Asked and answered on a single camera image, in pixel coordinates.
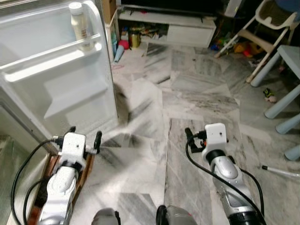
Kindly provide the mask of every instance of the refrigerator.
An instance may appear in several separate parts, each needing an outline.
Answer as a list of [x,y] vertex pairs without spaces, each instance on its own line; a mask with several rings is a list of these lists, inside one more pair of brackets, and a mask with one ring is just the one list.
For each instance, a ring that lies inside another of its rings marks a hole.
[[[0,4],[0,137],[5,140],[5,147],[0,144],[1,179],[11,179],[39,142],[63,135],[71,126],[87,135],[92,146],[98,130],[105,133],[118,124],[102,16],[94,1],[79,1],[88,21],[88,39],[94,43],[91,50],[82,51],[86,40],[75,37],[70,2],[16,1],[15,8]],[[40,150],[30,162],[16,207],[22,193],[42,176],[48,156]],[[7,203],[10,186],[4,183],[0,180],[0,197],[6,199],[0,209],[8,209],[7,224],[14,224]]]

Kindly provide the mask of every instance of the red toy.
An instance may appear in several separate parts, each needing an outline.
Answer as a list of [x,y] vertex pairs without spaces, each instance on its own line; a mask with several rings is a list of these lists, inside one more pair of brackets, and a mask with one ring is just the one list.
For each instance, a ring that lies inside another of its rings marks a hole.
[[129,49],[128,41],[121,40],[121,41],[119,41],[119,45],[123,46],[125,50]]

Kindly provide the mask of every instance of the chair backrest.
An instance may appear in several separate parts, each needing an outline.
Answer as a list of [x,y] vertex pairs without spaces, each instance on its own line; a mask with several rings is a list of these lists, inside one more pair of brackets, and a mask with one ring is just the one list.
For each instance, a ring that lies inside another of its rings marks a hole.
[[276,4],[275,0],[264,0],[255,12],[255,19],[273,30],[284,27],[294,29],[299,24],[294,22],[296,16],[297,12],[285,11]]

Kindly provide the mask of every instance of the bottle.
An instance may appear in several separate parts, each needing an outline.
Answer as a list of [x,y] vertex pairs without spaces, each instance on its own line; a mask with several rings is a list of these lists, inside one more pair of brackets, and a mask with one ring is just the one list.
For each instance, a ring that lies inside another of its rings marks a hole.
[[116,52],[117,52],[117,44],[118,44],[117,35],[116,35],[116,33],[113,31],[113,32],[112,32],[112,52],[113,52],[113,56],[116,56]]
[[[86,39],[90,35],[88,33],[87,19],[83,13],[83,6],[80,2],[72,2],[69,4],[69,10],[71,12],[71,24],[74,29],[74,33],[77,40]],[[92,41],[84,42],[80,47],[82,51],[89,51],[94,47]]]

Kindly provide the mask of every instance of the refrigerator door shelf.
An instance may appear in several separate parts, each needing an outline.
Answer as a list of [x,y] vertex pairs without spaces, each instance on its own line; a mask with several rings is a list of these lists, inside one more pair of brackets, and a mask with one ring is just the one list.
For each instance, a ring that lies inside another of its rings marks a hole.
[[49,106],[44,118],[47,119],[65,109],[70,108],[77,103],[93,97],[94,95],[101,94],[107,90],[104,82],[90,82],[81,85],[77,89],[70,90],[62,95],[55,95],[52,98],[52,103]]
[[[93,35],[90,40],[97,40],[99,34]],[[78,40],[42,53],[38,53],[27,58],[8,63],[0,67],[2,75],[8,82],[16,82],[27,77],[37,75],[46,70],[61,66],[65,63],[90,56],[101,50],[100,43],[94,43],[94,48],[90,51],[81,51],[78,49],[83,42],[87,40]]]

